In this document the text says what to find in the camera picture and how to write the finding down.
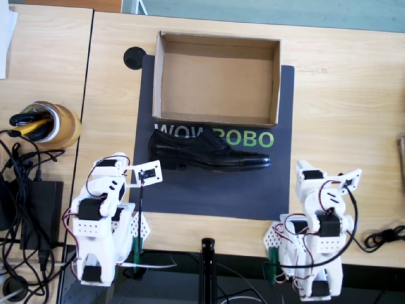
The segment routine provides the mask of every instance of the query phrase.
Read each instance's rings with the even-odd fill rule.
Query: floor
[[[136,0],[9,0],[131,13]],[[143,0],[149,15],[405,32],[405,0]]]

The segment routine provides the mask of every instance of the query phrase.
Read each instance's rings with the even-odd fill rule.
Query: metal stand
[[[200,256],[198,304],[216,303],[216,256],[215,240],[202,239]]]

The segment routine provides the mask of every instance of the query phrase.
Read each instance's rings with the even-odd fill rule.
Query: dark gray mat
[[[136,165],[148,162],[147,145],[155,128],[177,132],[180,136],[186,132],[192,134],[192,129],[198,131],[190,125],[153,119],[153,67],[154,57],[145,56],[135,142]],[[233,148],[269,154],[270,168],[228,174],[192,167],[184,171],[164,170],[162,183],[145,188],[143,210],[257,220],[277,220],[281,213],[288,213],[293,95],[294,67],[283,66],[276,127],[270,130],[215,127],[223,130],[225,136],[230,134],[227,140],[234,143]],[[138,200],[139,189],[131,189],[130,201],[138,203]]]

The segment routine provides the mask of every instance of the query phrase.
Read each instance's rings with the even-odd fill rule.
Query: black circular hole
[[[140,47],[131,47],[124,54],[124,63],[132,70],[139,70],[142,68],[142,60],[145,55],[146,52]]]

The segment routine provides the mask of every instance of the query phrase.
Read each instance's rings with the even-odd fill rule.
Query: shoe sole
[[[252,170],[261,170],[270,167],[270,163],[261,163],[257,165],[243,166],[243,167],[219,167],[211,166],[195,161],[179,161],[175,158],[150,156],[150,162],[154,160],[160,161],[160,166],[163,170],[185,170],[187,166],[198,167],[212,172],[226,173],[226,172],[244,172]]]

